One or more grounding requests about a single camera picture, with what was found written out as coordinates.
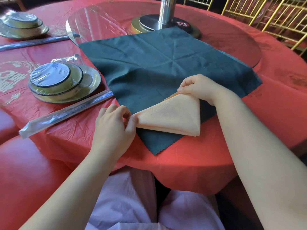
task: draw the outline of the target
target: forearm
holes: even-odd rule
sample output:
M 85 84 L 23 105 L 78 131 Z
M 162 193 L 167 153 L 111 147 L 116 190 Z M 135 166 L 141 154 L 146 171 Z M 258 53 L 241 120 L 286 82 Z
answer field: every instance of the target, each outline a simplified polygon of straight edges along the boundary
M 91 151 L 20 230 L 84 230 L 116 160 Z
M 236 94 L 222 95 L 215 106 L 236 170 L 264 228 L 305 229 L 307 167 Z

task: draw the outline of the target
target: person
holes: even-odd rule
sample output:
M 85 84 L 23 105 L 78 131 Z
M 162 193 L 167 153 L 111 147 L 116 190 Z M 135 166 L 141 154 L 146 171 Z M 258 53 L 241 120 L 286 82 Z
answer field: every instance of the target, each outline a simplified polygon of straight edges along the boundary
M 216 107 L 234 165 L 263 228 L 306 229 L 307 167 L 235 93 L 208 77 L 188 77 L 178 92 Z M 157 216 L 149 171 L 124 167 L 109 176 L 132 143 L 136 123 L 125 106 L 102 108 L 88 156 L 20 229 L 224 229 L 203 195 L 172 190 Z

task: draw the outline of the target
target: white pants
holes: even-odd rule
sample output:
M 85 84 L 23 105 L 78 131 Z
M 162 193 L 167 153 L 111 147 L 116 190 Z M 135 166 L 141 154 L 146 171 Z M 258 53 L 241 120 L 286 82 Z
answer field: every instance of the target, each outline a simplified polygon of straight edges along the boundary
M 208 198 L 193 192 L 171 190 L 157 216 L 153 174 L 127 166 L 103 185 L 85 228 L 98 229 L 225 230 Z

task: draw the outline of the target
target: cream napkin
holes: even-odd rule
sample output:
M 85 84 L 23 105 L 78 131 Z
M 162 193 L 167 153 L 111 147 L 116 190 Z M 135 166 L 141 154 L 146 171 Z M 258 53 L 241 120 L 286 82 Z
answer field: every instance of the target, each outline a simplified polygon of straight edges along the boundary
M 191 136 L 201 132 L 199 99 L 190 94 L 175 93 L 135 115 L 139 128 Z

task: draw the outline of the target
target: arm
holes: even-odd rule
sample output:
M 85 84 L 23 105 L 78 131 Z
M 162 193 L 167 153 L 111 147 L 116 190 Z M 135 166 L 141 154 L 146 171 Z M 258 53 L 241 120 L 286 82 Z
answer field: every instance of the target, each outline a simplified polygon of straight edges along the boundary
M 125 106 L 102 108 L 92 148 L 82 163 L 20 230 L 84 230 L 102 186 L 135 136 L 136 119 Z
M 232 91 L 203 75 L 179 90 L 216 107 L 239 177 L 266 230 L 307 226 L 307 167 Z

